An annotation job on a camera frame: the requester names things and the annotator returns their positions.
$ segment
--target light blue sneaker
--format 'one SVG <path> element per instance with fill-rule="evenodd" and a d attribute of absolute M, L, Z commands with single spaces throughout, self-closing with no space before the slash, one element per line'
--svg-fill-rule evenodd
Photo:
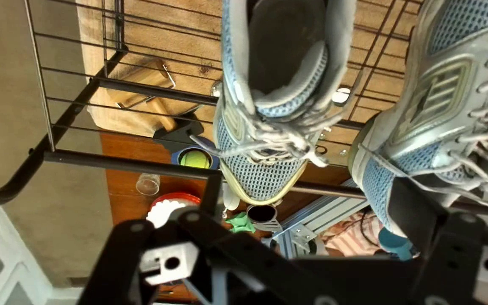
<path fill-rule="evenodd" d="M 395 177 L 450 207 L 488 206 L 488 0 L 429 0 L 411 43 L 401 104 L 362 131 L 351 173 L 382 222 Z"/>
<path fill-rule="evenodd" d="M 316 155 L 351 50 L 355 0 L 224 0 L 224 82 L 214 121 L 229 189 L 279 202 Z"/>

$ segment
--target wooden surface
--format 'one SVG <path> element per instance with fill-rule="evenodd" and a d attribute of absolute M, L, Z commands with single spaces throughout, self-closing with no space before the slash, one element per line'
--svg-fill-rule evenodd
<path fill-rule="evenodd" d="M 314 165 L 309 165 L 307 172 L 302 175 L 301 182 L 307 183 L 318 183 L 326 187 L 340 187 L 345 182 L 350 180 L 350 172 L 346 167 L 329 167 L 329 168 L 316 168 Z M 289 194 L 284 199 L 284 204 L 279 207 L 279 221 L 285 221 L 301 209 L 307 207 L 314 200 L 318 200 L 319 195 L 311 194 Z"/>
<path fill-rule="evenodd" d="M 106 156 L 170 163 L 170 153 L 162 145 L 157 145 L 155 141 L 146 138 L 102 134 L 102 148 Z M 140 180 L 140 175 L 141 173 L 107 170 L 107 185 L 114 224 L 146 217 L 153 200 L 138 194 L 136 183 Z M 162 177 L 160 195 L 170 192 L 189 192 L 201 197 L 204 194 L 204 189 L 206 182 L 202 180 Z"/>

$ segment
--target blue fabric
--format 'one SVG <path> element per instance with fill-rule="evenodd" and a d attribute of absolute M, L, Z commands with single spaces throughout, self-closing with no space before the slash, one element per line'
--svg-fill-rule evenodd
<path fill-rule="evenodd" d="M 387 206 L 392 194 L 395 175 L 384 168 L 377 160 L 370 160 L 365 168 L 363 192 L 385 228 L 390 228 Z"/>
<path fill-rule="evenodd" d="M 440 53 L 488 28 L 488 0 L 450 0 L 433 34 L 429 53 Z"/>
<path fill-rule="evenodd" d="M 223 150 L 236 150 L 240 145 L 231 138 L 223 116 L 218 111 L 216 133 L 218 146 Z M 295 177 L 304 161 L 282 161 L 273 167 L 251 163 L 246 156 L 224 158 L 223 163 L 236 177 L 243 190 L 255 200 L 272 200 Z"/>
<path fill-rule="evenodd" d="M 424 146 L 395 160 L 395 165 L 407 173 L 429 170 L 438 148 L 440 145 Z"/>
<path fill-rule="evenodd" d="M 414 256 L 414 244 L 409 239 L 392 234 L 389 229 L 380 231 L 379 241 L 387 253 L 395 255 L 401 261 L 411 261 Z"/>

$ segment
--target black metal rack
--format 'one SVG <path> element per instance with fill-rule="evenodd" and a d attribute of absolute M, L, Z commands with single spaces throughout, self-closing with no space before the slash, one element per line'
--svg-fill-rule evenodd
<path fill-rule="evenodd" d="M 143 85 L 143 84 L 133 84 L 133 82 L 126 82 L 123 78 L 112 77 L 112 73 L 121 67 L 135 67 L 140 70 L 160 72 L 153 67 L 146 67 L 146 65 L 141 67 L 141 65 L 128 63 L 126 58 L 129 58 L 129 56 L 168 61 L 168 63 L 177 63 L 180 67 L 192 67 L 197 70 L 209 70 L 209 72 L 214 72 L 214 75 L 218 75 L 218 77 L 201 77 L 201 75 L 185 73 L 185 72 L 172 72 L 172 73 L 185 77 L 185 78 L 211 82 L 211 84 L 218 82 L 221 78 L 221 73 L 223 73 L 219 60 L 212 60 L 207 56 L 194 56 L 194 55 L 187 55 L 182 51 L 168 51 L 168 50 L 162 50 L 162 48 L 136 45 L 135 41 L 129 41 L 126 36 L 128 26 L 145 28 L 145 31 L 155 29 L 155 31 L 179 33 L 184 36 L 190 36 L 190 39 L 209 39 L 209 41 L 218 41 L 218 43 L 221 39 L 221 34 L 207 33 L 207 31 L 201 31 L 201 29 L 192 29 L 192 28 L 185 28 L 185 26 L 179 26 L 179 24 L 168 24 L 163 21 L 153 21 L 153 19 L 146 19 L 141 16 L 126 14 L 128 4 L 124 4 L 124 0 L 97 0 L 96 2 L 97 6 L 89 6 L 89 4 L 82 4 L 82 2 L 68 2 L 68 0 L 53 0 L 53 2 L 57 2 L 63 7 L 77 7 L 77 11 L 90 11 L 92 14 L 101 16 L 102 38 L 99 38 L 99 39 L 102 43 L 84 41 L 80 38 L 67 38 L 67 36 L 60 36 L 58 33 L 46 33 L 46 31 L 36 28 L 31 2 L 29 0 L 24 2 L 26 9 L 28 9 L 28 16 L 29 16 L 31 38 L 33 38 L 35 55 L 36 55 L 36 61 L 38 61 L 38 75 L 40 75 L 40 82 L 43 87 L 43 94 L 45 94 L 45 112 L 48 114 L 50 129 L 48 129 L 46 136 L 38 143 L 38 146 L 35 146 L 29 151 L 28 160 L 16 172 L 16 175 L 9 180 L 9 183 L 6 183 L 0 189 L 0 206 L 7 204 L 14 197 L 18 197 L 18 194 L 29 183 L 29 180 L 36 175 L 36 172 L 43 167 L 45 161 L 85 165 L 85 167 L 102 167 L 102 168 L 121 168 L 121 170 L 145 172 L 145 173 L 151 172 L 151 173 L 177 175 L 177 177 L 209 178 L 209 182 L 221 182 L 221 175 L 218 172 L 190 170 L 190 168 L 180 168 L 180 167 L 173 167 L 173 165 L 158 165 L 158 163 L 138 163 L 138 161 L 131 161 L 131 160 L 118 160 L 118 158 L 107 158 L 107 156 L 97 156 L 97 155 L 85 155 L 80 151 L 63 151 L 58 146 L 68 131 L 109 133 L 109 131 L 82 128 L 82 126 L 75 124 L 77 116 L 80 116 L 87 107 L 102 107 L 102 109 L 106 107 L 107 109 L 107 106 L 90 104 L 90 99 L 101 89 L 124 90 L 124 92 L 141 94 L 146 97 L 175 99 L 175 100 L 192 102 L 192 104 L 197 104 L 201 107 L 206 107 L 206 106 L 216 107 L 218 99 L 212 95 L 182 92 L 182 90 Z M 143 2 L 150 4 L 153 11 L 157 11 L 157 7 L 165 7 L 165 9 L 172 7 L 175 11 L 185 11 L 182 7 L 165 4 L 165 2 L 155 2 L 155 0 L 143 0 Z M 387 16 L 384 19 L 384 24 L 392 17 L 394 9 L 397 7 L 397 0 L 394 0 L 389 7 L 385 7 L 382 4 L 375 4 L 375 2 L 363 2 L 363 4 L 387 9 Z M 380 34 L 384 31 L 384 28 L 380 31 L 379 29 L 368 29 L 368 28 L 362 28 L 362 29 L 367 33 L 375 33 L 375 34 L 379 34 L 379 38 L 384 36 L 384 34 Z M 74 70 L 65 68 L 65 67 L 48 65 L 43 60 L 43 48 L 45 46 L 41 46 L 41 45 L 45 41 L 57 41 L 58 45 L 80 45 L 80 46 L 87 46 L 87 48 L 102 50 L 104 65 L 99 67 L 99 72 L 96 75 L 89 75 L 85 72 L 74 72 Z M 360 70 L 362 72 L 360 75 L 365 80 L 367 80 L 367 73 L 363 73 L 363 72 L 367 72 L 367 70 L 370 70 L 370 72 L 379 70 L 379 73 L 394 73 L 394 72 L 384 72 L 379 67 L 379 63 L 373 67 L 351 63 L 350 67 L 351 67 L 351 70 Z M 58 94 L 53 94 L 48 89 L 48 85 L 46 85 L 48 75 L 51 75 L 51 77 L 57 75 L 63 82 L 67 78 L 87 78 L 89 82 L 75 99 L 67 99 L 67 97 L 58 97 Z M 63 112 L 63 116 L 57 117 L 51 112 L 53 104 L 65 104 L 67 106 L 67 111 Z M 167 114 L 141 112 L 141 111 L 135 111 L 135 109 L 118 109 L 118 107 L 114 107 L 114 111 L 138 112 L 138 114 L 162 116 L 162 117 L 167 116 Z M 194 119 L 197 121 L 197 117 L 190 119 L 189 116 L 172 116 L 172 117 L 177 119 L 179 122 L 187 122 L 187 121 L 194 121 Z M 340 124 L 340 128 L 343 128 L 343 129 L 355 129 L 355 131 L 358 131 L 362 126 L 363 124 L 360 124 L 356 121 L 345 121 Z M 211 192 L 211 185 L 209 185 L 207 197 L 211 197 L 211 195 L 214 197 L 214 194 L 218 194 L 214 190 L 218 190 L 218 187 L 214 189 L 214 185 L 212 185 L 212 192 Z M 350 197 L 363 197 L 363 194 L 360 190 L 355 190 L 355 189 L 348 189 L 348 190 L 340 189 L 338 190 L 338 189 L 326 189 L 321 185 L 307 185 L 307 183 L 299 183 L 294 190 L 295 192 L 307 192 L 307 194 L 319 194 L 319 195 L 346 195 L 348 194 Z"/>

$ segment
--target metal wire shelf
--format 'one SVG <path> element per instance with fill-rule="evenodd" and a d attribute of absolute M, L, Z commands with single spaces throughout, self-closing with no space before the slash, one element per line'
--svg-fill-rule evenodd
<path fill-rule="evenodd" d="M 223 178 L 219 172 L 94 156 L 80 151 L 62 151 L 58 146 L 68 131 L 128 134 L 131 138 L 138 136 L 133 133 L 104 131 L 101 128 L 77 124 L 77 116 L 80 116 L 85 109 L 102 109 L 146 117 L 170 117 L 179 124 L 197 122 L 207 128 L 212 126 L 212 114 L 218 99 L 212 95 L 211 89 L 223 77 L 223 61 L 219 53 L 211 51 L 219 50 L 221 45 L 221 12 L 194 11 L 180 2 L 173 4 L 165 0 L 53 2 L 62 6 L 62 9 L 79 12 L 82 33 L 70 38 L 55 29 L 45 28 L 45 24 L 36 24 L 35 11 L 29 0 L 26 0 L 31 38 L 38 58 L 38 75 L 45 94 L 43 109 L 48 117 L 48 133 L 46 138 L 43 138 L 31 151 L 29 158 L 18 170 L 16 177 L 4 189 L 0 189 L 0 204 L 13 200 L 28 185 L 31 177 L 45 161 L 121 168 L 145 173 L 163 172 L 165 175 L 207 178 L 212 183 L 221 182 Z M 341 133 L 360 131 L 370 117 L 397 104 L 401 90 L 382 89 L 377 80 L 389 78 L 401 84 L 395 89 L 402 87 L 406 48 L 411 39 L 411 29 L 417 21 L 421 4 L 423 2 L 419 0 L 358 2 L 360 7 L 355 28 L 353 55 L 348 75 L 343 82 L 346 87 L 353 89 L 355 99 L 350 106 L 346 121 L 343 121 L 333 131 L 333 134 L 323 141 L 324 146 L 348 148 L 353 143 L 353 136 L 348 136 L 348 139 L 340 139 Z M 167 21 L 162 14 L 157 17 L 143 16 L 138 11 L 131 12 L 131 6 L 143 6 L 145 11 L 141 12 L 146 12 L 148 9 L 150 12 L 175 11 L 180 14 L 196 16 L 197 19 L 207 21 L 207 26 L 190 26 L 185 19 Z M 136 36 L 136 33 L 160 39 L 141 39 Z M 182 41 L 194 39 L 196 43 L 204 43 L 209 48 L 206 48 L 207 51 L 197 51 L 187 50 L 185 46 L 165 46 L 163 39 L 177 36 Z M 96 58 L 97 65 L 89 65 L 85 60 L 84 70 L 62 67 L 58 58 L 46 56 L 46 48 L 80 48 L 84 58 L 89 55 L 99 55 L 99 58 Z M 129 80 L 129 73 L 141 72 L 167 78 L 167 85 L 151 85 Z M 170 78 L 179 78 L 177 89 L 170 87 Z M 51 89 L 51 84 L 55 82 L 68 80 L 85 82 L 84 87 L 77 90 L 77 97 L 68 97 L 68 94 L 60 94 L 58 90 Z M 121 95 L 168 99 L 172 104 L 189 102 L 192 104 L 189 112 L 199 114 L 199 111 L 204 111 L 207 116 L 189 116 L 189 112 L 175 116 L 148 109 L 119 107 L 118 104 L 99 104 L 96 99 L 101 90 L 112 90 L 119 92 Z M 58 107 L 65 107 L 62 116 L 55 112 Z M 206 197 L 218 197 L 218 190 L 219 185 L 214 187 L 209 183 L 209 192 Z M 363 197 L 363 194 L 355 189 L 326 189 L 323 185 L 311 183 L 299 183 L 294 192 Z"/>

